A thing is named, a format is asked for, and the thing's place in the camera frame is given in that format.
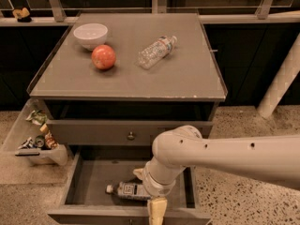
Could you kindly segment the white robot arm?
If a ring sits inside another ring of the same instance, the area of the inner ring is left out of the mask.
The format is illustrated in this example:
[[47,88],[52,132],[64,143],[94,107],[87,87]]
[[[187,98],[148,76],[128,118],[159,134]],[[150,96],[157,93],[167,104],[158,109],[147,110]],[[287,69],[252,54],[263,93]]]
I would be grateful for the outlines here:
[[274,136],[205,139],[194,126],[181,126],[156,136],[153,157],[133,173],[151,196],[149,225],[162,225],[167,196],[177,176],[187,167],[200,166],[225,173],[300,188],[300,137]]

